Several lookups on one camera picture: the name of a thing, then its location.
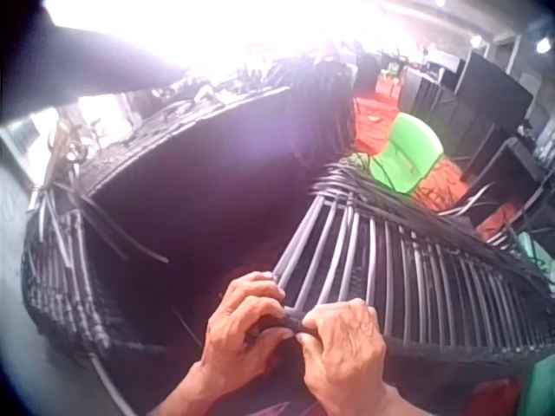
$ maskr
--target forearm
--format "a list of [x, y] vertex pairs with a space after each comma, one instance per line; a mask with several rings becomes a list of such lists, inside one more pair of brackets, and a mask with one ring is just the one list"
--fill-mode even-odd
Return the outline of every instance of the forearm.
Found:
[[430, 413], [408, 403], [396, 388], [386, 386], [386, 394], [380, 406], [380, 412], [377, 414], [381, 416], [428, 416]]
[[153, 416], [201, 416], [218, 399], [205, 383], [200, 364], [193, 364], [189, 373], [153, 412]]

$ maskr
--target right hand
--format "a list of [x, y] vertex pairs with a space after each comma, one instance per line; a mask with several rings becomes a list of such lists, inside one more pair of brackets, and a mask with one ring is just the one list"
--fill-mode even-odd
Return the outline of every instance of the right hand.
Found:
[[312, 335], [298, 334], [304, 382], [328, 416], [381, 414], [385, 342], [375, 309], [361, 299], [318, 305], [303, 319]]

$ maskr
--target left hand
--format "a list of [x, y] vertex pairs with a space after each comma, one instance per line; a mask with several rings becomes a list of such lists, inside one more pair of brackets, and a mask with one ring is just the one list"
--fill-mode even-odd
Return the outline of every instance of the left hand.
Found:
[[269, 328], [253, 344], [247, 332], [265, 315], [282, 319], [284, 292], [271, 273], [254, 272], [234, 280], [208, 321], [202, 358], [160, 407], [160, 414], [203, 414], [219, 397], [263, 373], [278, 344], [294, 336], [288, 328]]

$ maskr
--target bright light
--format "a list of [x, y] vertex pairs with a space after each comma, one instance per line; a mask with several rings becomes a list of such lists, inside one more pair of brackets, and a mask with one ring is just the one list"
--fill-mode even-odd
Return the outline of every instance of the bright light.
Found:
[[56, 25], [118, 36], [189, 68], [236, 68], [245, 61], [247, 45], [260, 43], [284, 54], [342, 38], [356, 39], [368, 51], [399, 48], [412, 55], [416, 49], [400, 25], [390, 24], [364, 0], [45, 0], [45, 5]]
[[551, 42], [549, 42], [549, 39], [547, 39], [546, 37], [544, 37], [541, 41], [539, 41], [538, 46], [536, 46], [536, 50], [538, 51], [539, 54], [544, 54], [551, 48], [552, 48], [552, 44]]
[[480, 35], [473, 36], [472, 39], [470, 40], [470, 43], [472, 44], [473, 48], [475, 49], [478, 48], [482, 43], [482, 36]]

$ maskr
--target wall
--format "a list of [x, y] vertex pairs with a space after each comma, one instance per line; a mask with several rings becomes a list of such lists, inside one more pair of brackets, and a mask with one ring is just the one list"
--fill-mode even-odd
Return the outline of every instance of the wall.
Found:
[[41, 416], [119, 415], [89, 366], [49, 347], [22, 304], [20, 257], [29, 194], [0, 140], [0, 358], [10, 382]]
[[555, 83], [544, 79], [538, 91], [537, 102], [552, 116], [544, 132], [538, 138], [538, 147], [546, 146], [549, 140], [555, 140]]

